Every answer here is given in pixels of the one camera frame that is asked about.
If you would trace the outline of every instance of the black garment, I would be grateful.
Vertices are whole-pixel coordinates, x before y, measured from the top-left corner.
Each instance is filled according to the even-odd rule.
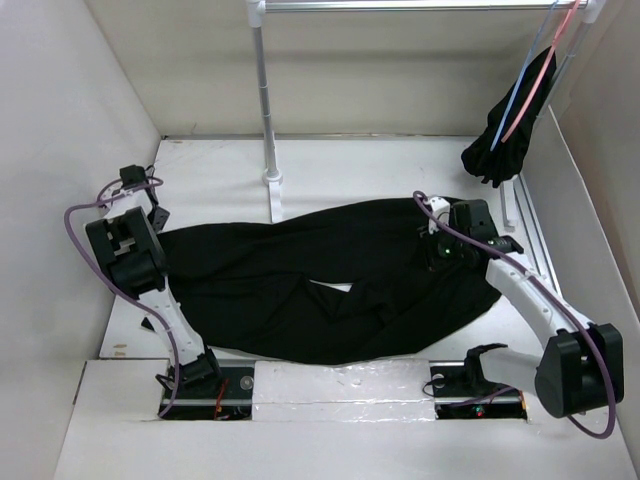
[[[511,127],[522,105],[524,105],[548,53],[549,49],[545,50],[527,66],[524,76],[522,77],[522,83],[513,101],[513,106],[507,115],[507,121],[504,124],[501,136]],[[489,180],[491,180],[493,187],[497,188],[504,180],[509,180],[522,171],[524,157],[529,150],[533,124],[551,89],[551,78],[555,71],[556,57],[554,54],[547,71],[542,77],[540,87],[533,96],[522,120],[505,143],[498,140],[496,148],[492,152],[491,144],[496,136],[502,115],[507,108],[515,84],[511,87],[507,95],[500,100],[500,103],[493,107],[487,117],[487,128],[484,133],[462,152],[462,163],[467,172],[476,177],[484,177],[482,183],[489,183]]]
[[[341,364],[415,353],[499,298],[484,272],[427,271],[416,232],[426,223],[409,198],[159,238],[173,294],[207,344]],[[345,293],[312,280],[353,286]]]

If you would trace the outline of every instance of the blue cable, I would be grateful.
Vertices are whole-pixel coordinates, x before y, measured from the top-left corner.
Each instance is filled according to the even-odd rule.
[[[553,2],[553,5],[551,5],[551,7],[549,8],[549,11],[547,12],[547,16],[544,18],[544,21],[542,22],[542,25],[540,25],[540,28],[538,29],[538,33],[536,34],[536,38],[533,40],[533,45],[531,45],[531,49],[529,50],[529,53],[527,54],[527,58],[524,60],[524,65],[522,65],[522,70],[520,70],[520,75],[518,76],[518,81],[516,82],[516,84],[513,87],[513,92],[511,92],[511,98],[509,99],[509,103],[507,104],[507,108],[504,111],[504,113],[502,114],[502,120],[500,121],[500,126],[498,127],[498,131],[496,132],[496,136],[493,139],[493,143],[491,144],[491,149],[489,151],[493,152],[493,150],[495,150],[496,145],[498,144],[498,139],[500,138],[500,135],[502,135],[502,130],[504,129],[504,124],[507,121],[507,115],[509,115],[509,112],[511,111],[511,107],[513,106],[513,102],[516,98],[516,95],[518,93],[518,90],[520,89],[520,84],[522,83],[522,79],[524,78],[524,72],[527,69],[527,67],[529,66],[529,62],[531,61],[531,57],[533,56],[533,52],[536,51],[536,48],[538,47],[538,42],[540,41],[540,37],[542,35],[542,32],[544,31],[545,27],[547,26],[547,23],[549,22],[549,19],[551,18],[551,14],[553,13],[553,10],[556,8],[556,5],[558,4],[560,0],[556,0],[555,2]]]

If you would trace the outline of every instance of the red wire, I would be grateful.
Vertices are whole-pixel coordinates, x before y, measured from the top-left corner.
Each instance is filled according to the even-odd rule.
[[[542,68],[540,69],[540,73],[538,74],[538,78],[536,78],[536,81],[533,84],[533,87],[531,88],[531,91],[529,92],[529,96],[527,97],[527,100],[522,105],[522,108],[520,109],[520,111],[518,112],[518,115],[516,116],[515,120],[513,121],[511,126],[509,127],[509,130],[507,130],[507,133],[505,133],[504,136],[502,137],[502,139],[501,139],[502,143],[506,142],[509,139],[509,137],[513,134],[513,132],[515,131],[516,127],[520,124],[520,121],[522,120],[522,117],[524,116],[525,112],[529,108],[529,105],[531,104],[531,101],[533,100],[533,96],[536,94],[536,92],[538,91],[538,88],[540,87],[540,83],[542,82],[542,78],[544,77],[544,74],[546,73],[547,69],[549,68],[549,64],[551,63],[551,59],[553,58],[553,54],[555,53],[556,48],[558,47],[558,44],[560,43],[560,40],[562,40],[562,37],[564,36],[564,34],[567,32],[567,29],[571,25],[571,21],[573,20],[573,17],[576,14],[576,11],[578,10],[579,6],[580,6],[580,0],[575,0],[575,2],[573,4],[573,7],[571,7],[571,10],[569,10],[567,12],[567,14],[564,17],[564,20],[562,21],[562,23],[560,24],[560,26],[556,30],[556,33],[555,33],[555,35],[553,37],[553,42],[551,42],[551,48],[549,49],[549,53],[547,54],[547,58],[545,59],[544,64],[542,65]]]
[[[224,391],[227,389],[227,385],[229,385],[228,378],[225,379],[224,382],[222,382],[222,386],[220,387],[220,393],[218,394],[218,399],[216,400],[216,410],[215,412],[213,412],[214,420],[218,418],[218,413],[220,412],[220,410],[222,410],[222,408],[220,407],[220,402],[222,401],[222,396],[224,395]]]

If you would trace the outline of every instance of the clothing rack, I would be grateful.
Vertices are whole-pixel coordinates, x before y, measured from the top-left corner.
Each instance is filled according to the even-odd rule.
[[[262,113],[262,127],[264,134],[264,157],[266,169],[263,181],[269,188],[269,203],[271,221],[282,220],[281,185],[282,172],[278,169],[275,132],[271,121],[271,106],[269,102],[269,82],[267,80],[266,59],[262,37],[262,21],[267,13],[329,13],[329,12],[434,12],[434,11],[500,11],[500,10],[545,10],[553,4],[553,0],[362,0],[362,1],[333,1],[333,2],[305,2],[265,0],[246,0],[249,25],[253,31],[253,44],[256,53],[256,67],[258,72],[258,88],[260,93],[260,108]],[[551,84],[540,116],[548,109],[549,102],[555,95],[558,85],[575,58],[582,41],[586,37],[591,25],[596,21],[606,0],[581,0],[579,8],[583,10],[582,21],[573,34],[567,52],[558,67]],[[559,0],[555,8],[566,10],[571,8],[574,0]],[[501,185],[502,212],[505,225],[515,227],[519,221],[515,205],[514,179]]]

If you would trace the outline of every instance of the metal pole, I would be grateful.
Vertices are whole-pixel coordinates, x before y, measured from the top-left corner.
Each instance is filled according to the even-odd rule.
[[[551,79],[551,89],[547,94],[547,99],[542,104],[542,108],[540,109],[538,118],[544,117],[545,113],[549,109],[549,104],[557,93],[558,87],[560,86],[560,83],[562,83],[562,79],[569,69],[569,65],[571,65],[573,59],[576,58],[578,50],[580,49],[580,45],[582,45],[582,41],[587,36],[587,32],[591,29],[591,25],[593,25],[593,23],[581,22],[576,29],[576,32],[573,34],[573,37],[571,37],[571,42],[569,42],[569,46],[567,47],[567,54],[562,59],[560,66]]]
[[[264,131],[264,158],[267,164],[266,180],[280,176],[276,164],[276,141],[273,125],[271,124],[271,106],[269,105],[269,82],[264,58],[262,42],[262,27],[253,27],[253,45],[256,51],[256,66],[258,68],[258,88],[260,91],[260,108],[262,110],[262,128]]]
[[[586,8],[589,0],[582,0]],[[266,13],[312,12],[419,12],[451,10],[547,10],[553,0],[362,0],[334,2],[269,2]],[[572,7],[574,0],[560,0],[556,9]]]

